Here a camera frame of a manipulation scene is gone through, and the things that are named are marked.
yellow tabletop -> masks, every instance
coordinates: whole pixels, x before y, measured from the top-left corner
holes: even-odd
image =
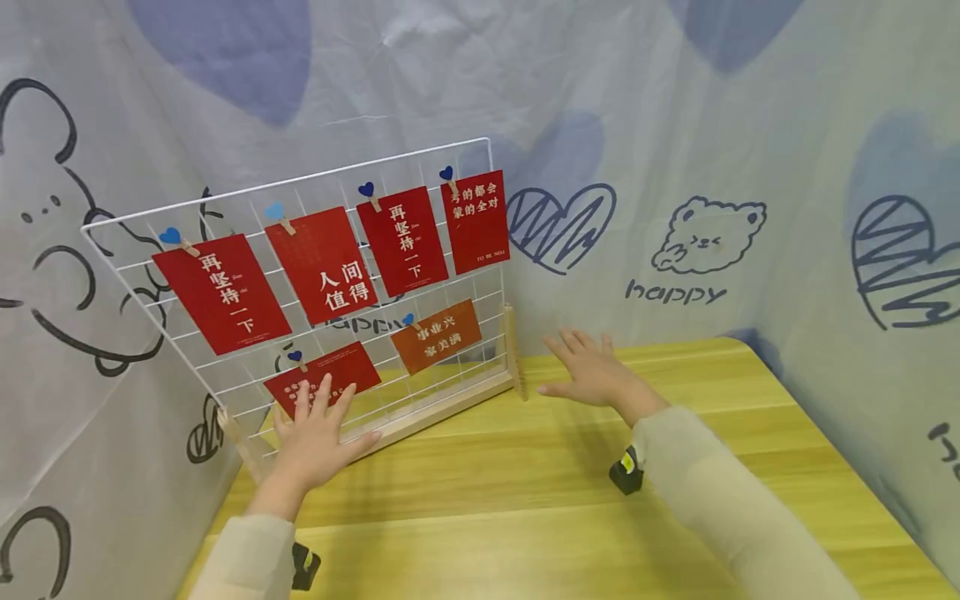
[[[671,402],[697,412],[864,598],[957,597],[747,347],[718,338],[617,355]],[[307,496],[297,540],[323,563],[312,589],[293,597],[742,597],[649,483],[624,496],[607,478],[630,443],[617,415],[537,396],[541,382],[565,376],[552,357],[523,366],[528,402],[513,392],[494,397]],[[180,597],[252,492],[242,469]]]

red card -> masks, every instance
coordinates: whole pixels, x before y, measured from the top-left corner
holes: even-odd
[[[216,354],[290,334],[283,309],[242,234],[154,254],[183,307]]]
[[[341,206],[293,219],[290,225],[295,235],[283,225],[265,230],[310,324],[376,304],[370,274]]]
[[[294,416],[294,403],[297,401],[297,388],[306,379],[310,383],[310,404],[313,405],[314,393],[320,387],[324,375],[330,373],[330,405],[336,404],[346,386],[357,384],[356,394],[368,390],[380,383],[380,374],[370,360],[363,344],[354,342],[339,350],[324,354],[320,358],[306,363],[306,372],[292,369],[273,379],[267,379],[270,395],[276,398],[290,417]]]
[[[357,215],[391,297],[446,279],[444,249],[425,187],[381,198],[380,212],[372,203],[359,204]]]
[[[510,258],[503,171],[457,180],[457,194],[441,186],[457,275]]]
[[[390,339],[411,375],[476,344],[483,335],[473,311],[473,300],[458,302],[417,323],[420,330],[404,327]]]

fabric backdrop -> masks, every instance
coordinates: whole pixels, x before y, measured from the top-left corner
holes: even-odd
[[[741,339],[960,583],[957,31],[953,0],[0,0],[0,595],[169,597],[237,467],[82,224],[476,136],[524,353]]]

bear drawing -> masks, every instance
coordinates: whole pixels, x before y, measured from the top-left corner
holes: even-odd
[[[704,274],[739,262],[767,220],[762,203],[728,204],[694,196],[670,218],[651,264],[658,271]]]

white sleeve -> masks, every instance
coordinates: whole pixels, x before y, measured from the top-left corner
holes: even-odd
[[[797,518],[696,415],[675,406],[642,419],[634,445],[674,516],[751,598],[859,598]]]
[[[294,525],[277,516],[235,516],[213,546],[190,600],[280,600],[294,580]]]

